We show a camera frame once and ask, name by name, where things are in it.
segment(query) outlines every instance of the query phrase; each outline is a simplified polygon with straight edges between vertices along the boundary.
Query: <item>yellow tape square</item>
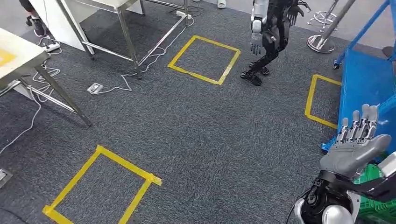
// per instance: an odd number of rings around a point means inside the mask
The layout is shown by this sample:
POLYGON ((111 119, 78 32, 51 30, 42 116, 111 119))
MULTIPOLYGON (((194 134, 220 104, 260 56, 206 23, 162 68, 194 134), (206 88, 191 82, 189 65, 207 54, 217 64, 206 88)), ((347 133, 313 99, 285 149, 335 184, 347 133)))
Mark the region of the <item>yellow tape square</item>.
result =
POLYGON ((198 36, 198 35, 194 35, 194 36, 192 36, 192 38, 182 47, 182 49, 179 51, 179 53, 176 54, 176 56, 175 56, 175 57, 172 59, 172 61, 168 64, 168 67, 169 67, 169 68, 172 68, 172 69, 174 69, 174 70, 176 70, 176 71, 180 71, 180 72, 182 72, 182 73, 186 73, 186 74, 189 74, 189 75, 191 75, 191 76, 194 76, 195 78, 202 79, 202 80, 207 81, 207 82, 209 82, 209 83, 221 85, 221 84, 223 84, 223 82, 224 82, 225 78, 227 77, 227 75, 230 73, 230 70, 231 70, 231 68, 234 66, 234 64, 235 64, 236 60, 238 59, 239 55, 240 55, 240 50, 237 49, 237 48, 233 48, 233 47, 230 47, 230 46, 228 46, 228 45, 225 45, 225 44, 222 44, 222 43, 219 43, 219 42, 216 42, 216 41, 212 41, 212 40, 206 39, 206 38, 201 37, 201 36, 198 36), (233 58, 231 59, 230 63, 228 64, 228 66, 226 67, 226 69, 224 70, 223 74, 221 75, 221 77, 220 77, 220 79, 219 79, 218 81, 213 80, 213 79, 210 79, 210 78, 205 77, 205 76, 203 76, 203 75, 197 74, 197 73, 195 73, 195 72, 187 71, 187 70, 185 70, 185 69, 183 69, 183 68, 180 68, 180 67, 178 67, 178 66, 175 65, 176 61, 180 58, 180 56, 187 50, 187 48, 188 48, 188 47, 194 42, 194 40, 196 40, 196 39, 200 39, 200 40, 202 40, 202 41, 209 42, 209 43, 215 44, 215 45, 217 45, 217 46, 224 47, 224 48, 227 48, 227 49, 230 49, 230 50, 235 51, 235 55, 234 55, 233 58))
POLYGON ((0 48, 0 66, 5 65, 6 63, 12 61, 14 58, 15 55, 0 48))
POLYGON ((335 81, 335 80, 333 80, 331 78, 327 78, 327 77, 324 77, 324 76, 321 76, 321 75, 318 75, 318 74, 313 75, 312 76, 312 80, 311 80, 310 90, 309 90, 309 93, 308 93, 307 104, 305 106, 305 115, 311 120, 317 121, 317 122, 319 122, 319 123, 321 123, 323 125, 327 125, 329 127, 337 129, 337 124, 331 123, 331 122, 329 122, 327 120, 324 120, 324 119, 321 119, 321 118, 318 118, 316 116, 311 115, 311 106, 312 106, 313 94, 315 93, 316 81, 318 80, 318 78, 323 79, 323 80, 325 80, 327 82, 330 82, 330 83, 333 83, 333 84, 341 86, 341 82, 335 81))
POLYGON ((148 173, 134 164, 126 161, 125 159, 119 157, 113 152, 105 149, 102 146, 97 146, 95 153, 85 162, 83 167, 77 172, 77 174, 70 180, 70 182, 66 185, 66 187, 59 193, 59 195, 55 198, 51 205, 46 205, 42 209, 42 212, 50 217, 52 220, 57 222, 58 224, 72 224, 73 222, 64 217, 62 214, 55 210, 55 207, 64 199, 64 197, 70 192, 70 190, 76 185, 79 179, 84 175, 84 173, 88 170, 88 168, 93 164, 93 162, 98 158, 99 155, 104 155, 113 160, 114 162, 122 165, 123 167, 129 169, 130 171, 136 173, 137 175, 143 177, 145 182, 142 184, 135 197, 133 198, 130 205, 125 210, 122 218, 118 221, 118 224, 126 224, 128 219, 131 217, 133 211, 137 207, 137 204, 142 199, 144 193, 149 188, 151 183, 155 183, 158 186, 162 185, 162 180, 151 173, 148 173))

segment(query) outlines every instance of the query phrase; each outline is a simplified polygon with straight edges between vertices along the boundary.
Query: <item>humanoid robot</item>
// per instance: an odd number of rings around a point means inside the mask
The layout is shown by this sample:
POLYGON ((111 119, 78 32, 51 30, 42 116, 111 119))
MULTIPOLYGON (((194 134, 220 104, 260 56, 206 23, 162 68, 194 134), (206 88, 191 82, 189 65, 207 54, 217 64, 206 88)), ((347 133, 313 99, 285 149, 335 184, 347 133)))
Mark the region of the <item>humanoid robot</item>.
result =
POLYGON ((250 81, 253 85, 261 85, 261 79, 256 75, 269 75, 265 67, 278 57, 289 42, 289 28, 296 24, 297 14, 304 16, 299 5, 311 10, 302 0, 253 0, 252 9, 252 42, 251 51, 261 54, 262 47, 265 55, 249 65, 240 77, 250 81))
POLYGON ((348 119, 330 151, 320 160, 321 171, 294 205, 300 224, 353 224, 359 212, 360 195, 380 202, 396 198, 396 152, 378 164, 383 176, 361 184, 352 180, 364 167, 387 148, 391 137, 374 137, 378 121, 377 106, 362 106, 353 112, 351 127, 348 119))

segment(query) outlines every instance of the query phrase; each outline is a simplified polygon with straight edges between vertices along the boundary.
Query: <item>black cable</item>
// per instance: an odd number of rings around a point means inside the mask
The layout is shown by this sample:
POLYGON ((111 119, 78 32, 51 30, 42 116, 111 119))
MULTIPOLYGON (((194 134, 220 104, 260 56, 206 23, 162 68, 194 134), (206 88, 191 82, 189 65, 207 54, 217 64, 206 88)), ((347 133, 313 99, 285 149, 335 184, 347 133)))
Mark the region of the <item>black cable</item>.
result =
POLYGON ((288 213, 288 215, 287 215, 286 224, 287 224, 287 222, 289 221, 291 212, 293 211, 293 208, 294 208, 294 205, 296 204, 296 202, 297 202, 300 198, 302 198, 303 196, 305 196, 310 190, 311 190, 311 188, 308 188, 307 190, 305 190, 304 193, 302 193, 302 194, 294 201, 294 203, 292 204, 292 206, 291 206, 291 208, 290 208, 290 210, 289 210, 289 213, 288 213))
POLYGON ((7 213, 9 213, 9 214, 15 216, 17 219, 19 219, 19 221, 21 221, 21 222, 23 222, 25 224, 28 224, 25 220, 23 220, 22 217, 18 216, 17 214, 13 213, 12 211, 10 211, 8 209, 5 209, 5 208, 0 208, 0 210, 6 211, 7 213))
MULTIPOLYGON (((202 8, 202 7, 188 6, 187 8, 188 8, 189 14, 192 17, 198 17, 198 16, 202 15, 202 13, 204 13, 204 8, 202 8)), ((172 9, 172 10, 168 11, 167 13, 173 13, 176 10, 178 10, 178 9, 177 8, 172 9)))

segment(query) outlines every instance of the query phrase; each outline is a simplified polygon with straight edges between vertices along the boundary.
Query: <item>black shoe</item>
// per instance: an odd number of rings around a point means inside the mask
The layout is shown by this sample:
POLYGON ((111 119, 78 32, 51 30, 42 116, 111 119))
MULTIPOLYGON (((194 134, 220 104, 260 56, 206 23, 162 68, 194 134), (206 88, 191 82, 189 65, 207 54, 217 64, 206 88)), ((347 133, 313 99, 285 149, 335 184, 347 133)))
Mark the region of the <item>black shoe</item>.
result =
POLYGON ((248 72, 248 71, 244 71, 241 75, 241 78, 248 80, 249 82, 251 82, 253 85, 255 86, 260 86, 262 81, 259 77, 257 77, 256 75, 248 72))
MULTIPOLYGON (((256 62, 252 62, 249 65, 249 68, 253 68, 256 65, 256 62)), ((270 74, 269 69, 267 69, 267 67, 262 67, 260 70, 258 70, 258 72, 260 72, 260 74, 262 74, 263 76, 267 76, 270 74)))
POLYGON ((37 20, 32 19, 32 22, 33 22, 33 26, 34 26, 33 31, 35 32, 36 36, 38 36, 38 37, 45 36, 45 30, 44 30, 44 27, 42 27, 41 20, 40 19, 37 19, 37 20))

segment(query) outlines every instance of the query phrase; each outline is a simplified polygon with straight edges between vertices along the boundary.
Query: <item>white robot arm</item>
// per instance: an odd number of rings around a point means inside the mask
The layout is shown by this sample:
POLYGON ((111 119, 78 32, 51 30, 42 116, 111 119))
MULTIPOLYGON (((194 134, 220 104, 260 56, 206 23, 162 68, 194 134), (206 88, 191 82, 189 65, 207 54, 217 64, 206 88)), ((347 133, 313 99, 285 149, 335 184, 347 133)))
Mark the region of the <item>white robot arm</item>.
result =
POLYGON ((261 33, 262 26, 267 22, 269 0, 253 0, 252 32, 261 33))
POLYGON ((252 9, 252 42, 250 50, 254 54, 261 54, 263 26, 267 22, 269 0, 253 0, 252 9))

